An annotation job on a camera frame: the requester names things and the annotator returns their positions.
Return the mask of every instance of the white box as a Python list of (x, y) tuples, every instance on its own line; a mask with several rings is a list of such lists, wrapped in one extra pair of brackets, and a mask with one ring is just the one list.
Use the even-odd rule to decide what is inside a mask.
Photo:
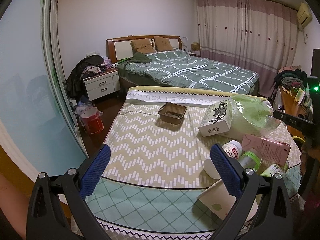
[[(231, 196), (222, 179), (218, 180), (211, 187), (207, 188), (197, 197), (203, 204), (215, 213), (221, 220), (224, 220), (236, 202), (236, 197)], [(249, 221), (257, 212), (258, 204), (254, 200), (252, 208), (245, 222)]]
[(200, 123), (202, 136), (211, 136), (228, 132), (231, 127), (232, 106), (229, 100), (217, 102), (208, 106)]

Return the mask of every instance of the black jacket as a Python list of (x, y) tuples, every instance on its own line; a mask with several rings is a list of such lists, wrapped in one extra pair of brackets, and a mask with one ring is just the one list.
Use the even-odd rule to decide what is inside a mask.
[(92, 65), (97, 66), (103, 62), (103, 57), (92, 55), (84, 58), (76, 65), (66, 80), (66, 89), (70, 98), (74, 98), (76, 101), (78, 101), (82, 95), (87, 95), (84, 82), (82, 79), (80, 79), (81, 74), (86, 67)]

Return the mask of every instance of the green plaid duvet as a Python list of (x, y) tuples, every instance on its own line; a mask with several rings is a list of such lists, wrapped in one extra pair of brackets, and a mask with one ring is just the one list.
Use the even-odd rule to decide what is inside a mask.
[(249, 94), (258, 80), (251, 70), (223, 62), (187, 55), (183, 50), (146, 54), (150, 63), (134, 63), (119, 68), (120, 76), (136, 83), (132, 78), (144, 80), (137, 85), (160, 85), (208, 89)]

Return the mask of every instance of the pink and white curtain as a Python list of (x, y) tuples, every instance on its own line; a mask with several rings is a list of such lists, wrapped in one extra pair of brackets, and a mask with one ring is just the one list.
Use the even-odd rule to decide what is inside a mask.
[(267, 0), (197, 0), (201, 56), (259, 74), (270, 97), (278, 70), (297, 47), (297, 11)]

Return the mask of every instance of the wooden headboard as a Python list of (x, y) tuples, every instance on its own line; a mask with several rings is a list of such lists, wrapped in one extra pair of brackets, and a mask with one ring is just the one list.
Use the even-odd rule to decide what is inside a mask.
[(121, 38), (109, 39), (106, 42), (107, 56), (111, 59), (112, 63), (116, 63), (121, 59), (132, 57), (132, 47), (131, 41), (138, 39), (149, 38), (152, 47), (155, 47), (154, 38), (155, 36), (160, 36), (163, 38), (168, 38), (170, 44), (174, 48), (182, 49), (182, 43), (179, 36), (170, 36), (170, 35), (142, 35), (142, 36), (127, 36)]

